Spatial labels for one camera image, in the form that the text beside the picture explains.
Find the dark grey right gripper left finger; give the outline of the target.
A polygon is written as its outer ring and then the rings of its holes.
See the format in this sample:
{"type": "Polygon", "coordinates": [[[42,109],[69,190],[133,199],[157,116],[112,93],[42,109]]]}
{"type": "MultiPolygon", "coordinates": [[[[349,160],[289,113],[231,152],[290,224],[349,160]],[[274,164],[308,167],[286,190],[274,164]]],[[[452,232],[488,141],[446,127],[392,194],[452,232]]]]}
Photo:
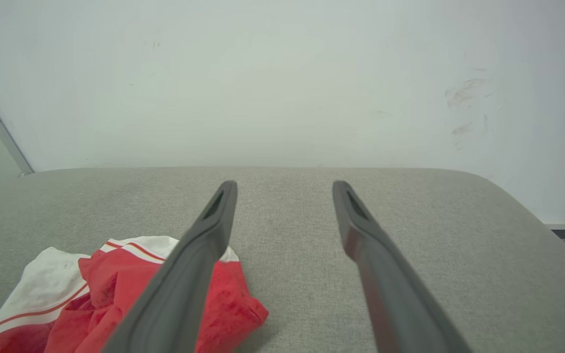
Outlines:
{"type": "Polygon", "coordinates": [[[195,223],[113,331],[104,353],[193,353],[213,269],[226,252],[237,205],[221,183],[195,223]]]}

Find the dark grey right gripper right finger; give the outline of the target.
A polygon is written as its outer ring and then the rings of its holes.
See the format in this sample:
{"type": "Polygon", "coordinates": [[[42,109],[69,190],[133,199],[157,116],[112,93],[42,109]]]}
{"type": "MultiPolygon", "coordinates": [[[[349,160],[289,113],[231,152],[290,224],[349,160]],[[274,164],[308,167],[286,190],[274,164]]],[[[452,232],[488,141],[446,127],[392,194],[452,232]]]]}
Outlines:
{"type": "Polygon", "coordinates": [[[469,353],[470,346],[352,186],[332,186],[341,243],[356,264],[380,353],[469,353]]]}

